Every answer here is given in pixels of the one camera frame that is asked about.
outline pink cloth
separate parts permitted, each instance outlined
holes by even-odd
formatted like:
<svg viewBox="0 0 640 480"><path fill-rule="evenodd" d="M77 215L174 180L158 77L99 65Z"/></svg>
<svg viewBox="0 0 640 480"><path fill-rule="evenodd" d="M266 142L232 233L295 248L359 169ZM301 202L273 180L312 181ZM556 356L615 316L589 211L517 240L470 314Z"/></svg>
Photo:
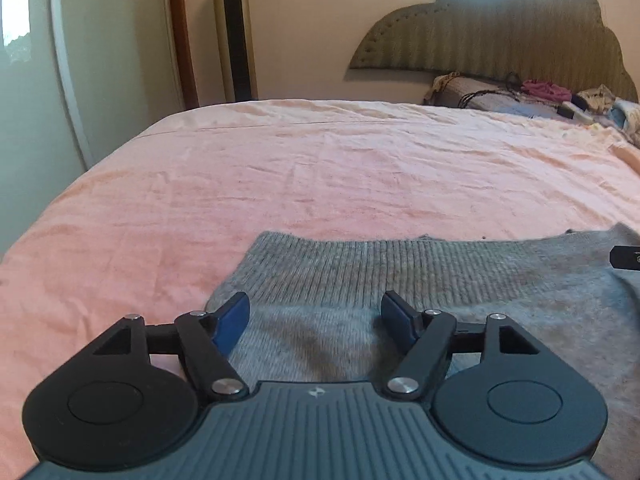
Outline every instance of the pink cloth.
<svg viewBox="0 0 640 480"><path fill-rule="evenodd" d="M522 83L522 91L555 103L571 101L571 90L567 90L566 88L553 84L549 81L529 79Z"/></svg>
<svg viewBox="0 0 640 480"><path fill-rule="evenodd" d="M639 153L613 130L415 105L256 102L160 121L73 183L4 256L0 479L35 461L20 410L42 378L128 312L164 323L201 308L260 232L638 230Z"/></svg>

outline green upholstered headboard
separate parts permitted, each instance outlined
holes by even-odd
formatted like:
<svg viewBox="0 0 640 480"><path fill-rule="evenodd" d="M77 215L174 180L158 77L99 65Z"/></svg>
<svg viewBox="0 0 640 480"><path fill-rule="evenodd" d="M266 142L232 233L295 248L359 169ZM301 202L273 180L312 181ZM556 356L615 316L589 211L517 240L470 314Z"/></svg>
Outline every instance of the green upholstered headboard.
<svg viewBox="0 0 640 480"><path fill-rule="evenodd" d="M605 84L637 101L620 44L597 0L436 0L377 22L350 68L543 79L580 91Z"/></svg>

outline metal screw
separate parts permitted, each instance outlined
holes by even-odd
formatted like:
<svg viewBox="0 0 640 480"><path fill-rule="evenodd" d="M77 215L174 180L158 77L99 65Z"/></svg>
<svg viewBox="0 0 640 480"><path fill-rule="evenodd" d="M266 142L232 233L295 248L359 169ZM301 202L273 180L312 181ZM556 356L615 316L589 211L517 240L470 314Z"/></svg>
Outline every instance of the metal screw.
<svg viewBox="0 0 640 480"><path fill-rule="evenodd" d="M395 394L412 394L418 386L420 386L418 381L411 377L394 377L386 384L386 387Z"/></svg>
<svg viewBox="0 0 640 480"><path fill-rule="evenodd" d="M218 379L211 385L211 389L220 395L233 395L240 393L244 389L244 384L238 379Z"/></svg>

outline window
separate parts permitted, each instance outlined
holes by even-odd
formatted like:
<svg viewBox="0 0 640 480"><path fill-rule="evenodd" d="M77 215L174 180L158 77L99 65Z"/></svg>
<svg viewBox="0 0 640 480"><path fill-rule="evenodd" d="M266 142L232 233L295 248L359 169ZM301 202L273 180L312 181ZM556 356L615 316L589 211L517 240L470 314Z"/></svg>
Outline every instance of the window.
<svg viewBox="0 0 640 480"><path fill-rule="evenodd" d="M10 62L31 59L29 0L0 0L0 48Z"/></svg>

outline black cable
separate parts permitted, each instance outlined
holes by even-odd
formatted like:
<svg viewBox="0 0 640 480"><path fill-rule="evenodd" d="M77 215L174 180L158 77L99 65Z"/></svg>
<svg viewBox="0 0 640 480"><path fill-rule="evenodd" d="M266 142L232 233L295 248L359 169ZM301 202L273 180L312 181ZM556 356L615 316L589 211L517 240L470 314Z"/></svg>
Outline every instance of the black cable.
<svg viewBox="0 0 640 480"><path fill-rule="evenodd" d="M462 77L462 76L461 76L460 74L458 74L458 75L455 75L455 76L453 76L453 77L451 77L451 78L447 79L447 80L445 81L444 85L442 86L442 88L441 88L440 90L438 90L438 93L442 93L442 92L444 92L444 91L447 89L447 85L448 85L449 83L451 83L454 79L458 78L458 77Z"/></svg>
<svg viewBox="0 0 640 480"><path fill-rule="evenodd" d="M513 95L506 94L502 90L478 90L477 92L470 92L469 94L464 94L460 98L460 101L458 102L458 108L466 108L473 98L480 97L482 95L487 95L487 94L504 95L504 96L511 97L511 98L515 99L515 97Z"/></svg>

